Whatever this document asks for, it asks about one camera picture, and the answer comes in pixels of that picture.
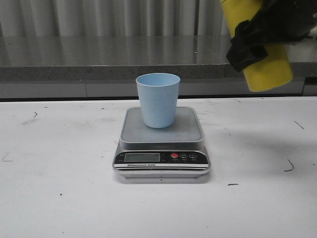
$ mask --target white tabletop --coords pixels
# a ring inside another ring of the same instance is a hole
[[[172,181],[112,170],[138,104],[0,103],[0,237],[317,237],[317,97],[179,100],[211,173]]]

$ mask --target plastic cup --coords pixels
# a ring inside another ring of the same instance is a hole
[[[173,124],[180,78],[169,73],[149,73],[136,79],[144,123],[153,128]]]

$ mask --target digital kitchen scale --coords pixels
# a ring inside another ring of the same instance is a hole
[[[151,128],[141,108],[127,110],[113,169],[127,178],[196,178],[211,164],[196,112],[177,107],[173,125]]]

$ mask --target yellow cylinder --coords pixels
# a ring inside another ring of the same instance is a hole
[[[221,0],[231,37],[236,26],[251,20],[259,11],[263,0]],[[267,57],[243,70],[249,89],[253,92],[282,86],[293,78],[292,69],[283,45],[264,45]]]

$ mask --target scale display screen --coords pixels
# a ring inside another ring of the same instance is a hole
[[[159,153],[127,153],[124,157],[125,162],[159,162]]]

